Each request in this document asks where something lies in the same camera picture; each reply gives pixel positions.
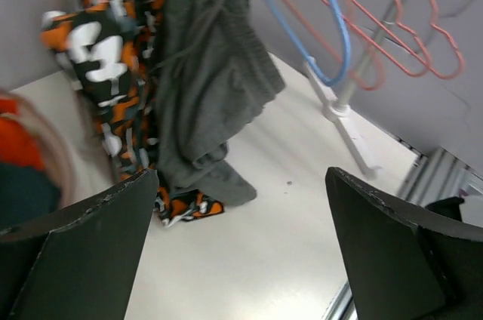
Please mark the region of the grey knit shorts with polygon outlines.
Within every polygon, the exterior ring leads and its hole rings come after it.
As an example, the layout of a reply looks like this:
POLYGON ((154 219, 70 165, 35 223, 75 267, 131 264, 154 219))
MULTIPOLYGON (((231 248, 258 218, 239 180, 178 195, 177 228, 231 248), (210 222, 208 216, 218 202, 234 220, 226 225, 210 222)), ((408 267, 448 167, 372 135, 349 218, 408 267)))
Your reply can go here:
POLYGON ((249 22, 249 0, 166 0, 155 113, 157 168, 173 193, 227 206, 255 188, 226 161, 229 139, 285 83, 249 22))

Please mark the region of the pink wire hanger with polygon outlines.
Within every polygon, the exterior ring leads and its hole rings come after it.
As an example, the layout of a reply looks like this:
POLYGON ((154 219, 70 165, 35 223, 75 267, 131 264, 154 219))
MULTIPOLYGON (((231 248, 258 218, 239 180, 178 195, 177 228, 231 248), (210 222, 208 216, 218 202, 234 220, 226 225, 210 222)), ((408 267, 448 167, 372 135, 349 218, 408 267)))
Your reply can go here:
POLYGON ((437 32, 438 34, 442 35, 446 42, 450 45, 454 56, 457 60, 457 68, 448 74, 444 74, 439 72, 437 69, 434 68, 431 55, 426 48, 426 44, 423 42, 422 38, 418 36, 416 31, 414 31, 409 26, 406 26, 401 21, 404 12, 404 4, 403 0, 392 0, 387 11, 384 15, 383 20, 379 20, 377 25, 379 27, 379 33, 382 35, 383 38, 390 35, 393 39, 400 44, 407 53, 410 54, 414 59, 416 59, 421 65, 422 69, 419 72, 412 72, 403 66, 400 62, 398 62, 391 54, 387 53, 385 49, 383 49, 380 43, 373 43, 373 46, 376 50, 378 50, 383 56, 385 56, 389 61, 395 64, 402 72, 412 78, 418 78, 425 75, 428 72, 431 72, 435 77, 440 78, 442 80, 448 81, 451 79, 456 78, 459 74, 463 72, 465 68, 465 61, 463 59, 463 55, 454 40, 453 36, 445 29, 443 29, 440 24, 440 9, 436 0, 428 0, 429 6, 431 8, 430 16, 429 16, 429 26, 432 31, 437 32), (416 52, 412 50, 405 42, 403 42, 400 38, 398 38, 392 30, 389 29, 391 25, 397 26, 399 29, 409 33, 412 38, 414 39, 415 43, 419 47, 419 51, 416 52))

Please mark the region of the orange black camo shorts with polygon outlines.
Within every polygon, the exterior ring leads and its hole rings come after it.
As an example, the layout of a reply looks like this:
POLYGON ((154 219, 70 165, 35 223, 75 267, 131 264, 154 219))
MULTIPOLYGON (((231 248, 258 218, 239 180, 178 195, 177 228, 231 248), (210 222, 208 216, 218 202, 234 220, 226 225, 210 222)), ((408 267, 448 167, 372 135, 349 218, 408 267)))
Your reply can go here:
POLYGON ((157 163, 157 81, 149 64, 164 2, 80 0, 75 12, 42 18, 42 41, 88 102, 117 181, 157 163))

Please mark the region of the dark navy shorts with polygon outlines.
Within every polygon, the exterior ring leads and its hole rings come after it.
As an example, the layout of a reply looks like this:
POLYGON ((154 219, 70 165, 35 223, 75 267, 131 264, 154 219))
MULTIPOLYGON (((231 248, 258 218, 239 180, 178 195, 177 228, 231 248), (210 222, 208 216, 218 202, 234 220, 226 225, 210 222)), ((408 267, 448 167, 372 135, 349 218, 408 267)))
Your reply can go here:
POLYGON ((1 230, 55 211, 60 199, 60 188, 43 172, 1 163, 1 230))

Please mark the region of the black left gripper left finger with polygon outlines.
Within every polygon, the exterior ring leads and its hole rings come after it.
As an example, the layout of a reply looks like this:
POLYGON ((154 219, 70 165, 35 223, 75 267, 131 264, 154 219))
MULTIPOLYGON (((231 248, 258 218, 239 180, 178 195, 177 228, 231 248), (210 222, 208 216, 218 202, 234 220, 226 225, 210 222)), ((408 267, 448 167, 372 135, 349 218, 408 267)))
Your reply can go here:
POLYGON ((1 232, 3 319, 123 319, 158 190, 145 170, 1 232))

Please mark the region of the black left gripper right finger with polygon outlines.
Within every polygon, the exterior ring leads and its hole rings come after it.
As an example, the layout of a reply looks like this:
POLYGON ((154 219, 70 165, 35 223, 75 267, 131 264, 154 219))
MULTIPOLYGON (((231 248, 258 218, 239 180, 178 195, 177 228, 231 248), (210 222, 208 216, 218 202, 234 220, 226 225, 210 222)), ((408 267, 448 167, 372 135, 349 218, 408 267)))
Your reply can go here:
POLYGON ((482 229, 330 167, 325 185, 360 319, 480 319, 482 229))

